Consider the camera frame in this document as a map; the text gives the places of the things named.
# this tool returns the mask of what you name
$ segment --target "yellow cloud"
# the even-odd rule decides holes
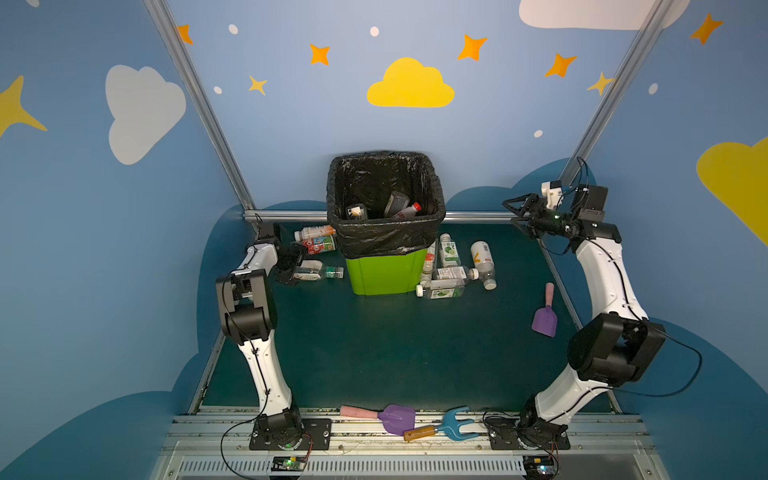
[[[413,58],[400,58],[384,73],[384,81],[371,85],[368,101],[377,107],[445,107],[453,88],[442,82],[440,70]]]
[[[701,183],[768,245],[765,197],[752,194],[754,183],[768,175],[768,138],[754,147],[734,142],[715,145],[704,152],[696,169]]]

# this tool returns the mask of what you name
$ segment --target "pink handle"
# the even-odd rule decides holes
[[[545,290],[544,298],[547,306],[552,306],[552,298],[554,297],[554,283],[547,283],[547,289]]]
[[[359,409],[357,407],[348,407],[346,405],[341,406],[341,412],[339,412],[339,414],[343,417],[356,417],[358,419],[377,419],[379,417],[378,412]]]

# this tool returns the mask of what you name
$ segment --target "blue garden fork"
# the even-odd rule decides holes
[[[406,442],[410,442],[412,440],[421,439],[424,437],[429,437],[431,435],[436,434],[437,432],[443,432],[445,433],[445,436],[447,436],[451,440],[455,440],[457,442],[460,442],[462,440],[469,440],[473,439],[474,437],[480,436],[479,433],[461,433],[458,429],[461,428],[463,425],[469,425],[470,423],[475,423],[474,420],[462,420],[461,422],[456,419],[456,414],[460,412],[468,412],[469,407],[458,407],[457,409],[449,410],[443,417],[442,417],[442,424],[441,425],[427,425],[426,427],[419,427],[417,429],[409,430],[402,434],[403,439]]]

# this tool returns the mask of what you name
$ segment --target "cloud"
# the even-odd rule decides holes
[[[710,147],[696,170],[701,183],[768,245],[764,202],[747,194],[755,179],[768,175],[768,138],[754,147],[735,142]]]
[[[109,146],[126,165],[144,158],[187,110],[181,87],[166,82],[153,68],[136,71],[125,65],[107,73],[107,104],[114,117]]]
[[[675,0],[664,19],[672,25],[690,0]],[[539,28],[640,30],[655,0],[521,0],[520,19]]]
[[[368,101],[377,107],[445,107],[453,95],[453,88],[443,83],[437,68],[425,67],[413,58],[396,60],[386,69],[384,81],[368,89]]]

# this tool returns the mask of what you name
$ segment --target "black trash bag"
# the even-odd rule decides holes
[[[381,218],[393,190],[422,210],[408,219]],[[345,155],[328,172],[328,223],[344,256],[407,255],[429,247],[445,218],[445,200],[432,162],[415,152]],[[347,220],[346,206],[365,204],[369,220]]]

